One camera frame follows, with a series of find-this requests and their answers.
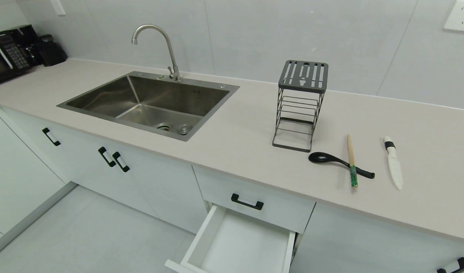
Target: open drawer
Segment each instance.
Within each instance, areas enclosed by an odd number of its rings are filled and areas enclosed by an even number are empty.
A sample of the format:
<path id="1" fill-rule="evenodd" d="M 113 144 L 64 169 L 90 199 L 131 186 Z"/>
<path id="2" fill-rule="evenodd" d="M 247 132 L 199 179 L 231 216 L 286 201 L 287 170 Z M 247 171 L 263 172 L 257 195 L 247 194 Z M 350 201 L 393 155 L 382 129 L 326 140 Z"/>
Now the open drawer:
<path id="1" fill-rule="evenodd" d="M 296 233 L 213 205 L 178 273 L 288 273 Z"/>

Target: cabinet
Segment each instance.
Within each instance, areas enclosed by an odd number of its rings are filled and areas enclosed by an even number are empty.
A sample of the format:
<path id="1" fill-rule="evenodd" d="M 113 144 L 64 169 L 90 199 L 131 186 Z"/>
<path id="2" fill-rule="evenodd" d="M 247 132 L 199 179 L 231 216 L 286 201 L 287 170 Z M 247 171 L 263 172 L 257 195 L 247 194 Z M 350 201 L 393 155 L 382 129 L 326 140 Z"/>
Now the cabinet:
<path id="1" fill-rule="evenodd" d="M 303 233 L 315 201 L 194 167 L 203 199 L 227 209 Z"/>
<path id="2" fill-rule="evenodd" d="M 189 164 L 5 111 L 69 180 L 193 233 L 206 218 Z"/>
<path id="3" fill-rule="evenodd" d="M 189 164 L 124 145 L 109 145 L 124 175 L 132 177 L 158 218 L 197 233 L 206 218 L 206 207 Z"/>
<path id="4" fill-rule="evenodd" d="M 0 233 L 10 231 L 64 185 L 0 119 Z"/>
<path id="5" fill-rule="evenodd" d="M 291 273 L 434 273 L 464 257 L 464 243 L 317 204 Z"/>

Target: sink basin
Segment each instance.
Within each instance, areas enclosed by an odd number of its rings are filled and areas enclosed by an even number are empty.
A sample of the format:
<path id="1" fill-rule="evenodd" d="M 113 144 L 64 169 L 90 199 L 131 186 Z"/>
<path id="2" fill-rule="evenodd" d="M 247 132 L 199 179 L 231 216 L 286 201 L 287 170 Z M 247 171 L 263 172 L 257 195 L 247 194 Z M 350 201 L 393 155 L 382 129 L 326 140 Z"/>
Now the sink basin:
<path id="1" fill-rule="evenodd" d="M 135 71 L 58 107 L 187 141 L 238 88 Z"/>

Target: black spoon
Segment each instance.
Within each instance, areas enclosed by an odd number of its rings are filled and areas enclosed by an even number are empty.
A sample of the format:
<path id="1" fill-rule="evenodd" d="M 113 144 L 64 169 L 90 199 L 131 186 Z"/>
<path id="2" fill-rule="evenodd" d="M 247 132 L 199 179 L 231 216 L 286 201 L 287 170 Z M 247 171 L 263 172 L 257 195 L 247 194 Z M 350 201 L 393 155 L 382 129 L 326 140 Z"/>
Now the black spoon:
<path id="1" fill-rule="evenodd" d="M 310 154 L 308 159 L 313 163 L 339 162 L 347 167 L 350 167 L 350 164 L 348 164 L 348 162 L 342 159 L 339 159 L 338 157 L 335 157 L 331 154 L 327 154 L 326 152 L 313 152 L 312 154 Z M 357 173 L 361 176 L 365 176 L 366 178 L 370 178 L 370 179 L 373 179 L 375 177 L 375 173 L 364 171 L 363 169 L 360 169 L 358 167 L 356 168 L 357 168 Z"/>

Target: white tiled wall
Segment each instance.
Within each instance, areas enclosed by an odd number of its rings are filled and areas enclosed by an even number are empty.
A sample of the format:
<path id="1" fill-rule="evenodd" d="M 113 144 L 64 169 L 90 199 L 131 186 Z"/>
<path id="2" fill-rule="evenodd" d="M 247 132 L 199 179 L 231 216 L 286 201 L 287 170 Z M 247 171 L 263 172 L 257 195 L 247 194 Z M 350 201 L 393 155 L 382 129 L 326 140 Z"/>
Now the white tiled wall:
<path id="1" fill-rule="evenodd" d="M 0 0 L 0 31 L 27 23 L 16 0 Z"/>
<path id="2" fill-rule="evenodd" d="M 419 0 L 378 95 L 464 109 L 464 33 L 443 31 L 449 0 Z"/>
<path id="3" fill-rule="evenodd" d="M 22 0 L 70 57 L 276 82 L 287 59 L 326 62 L 329 89 L 464 108 L 464 33 L 444 31 L 454 0 Z"/>

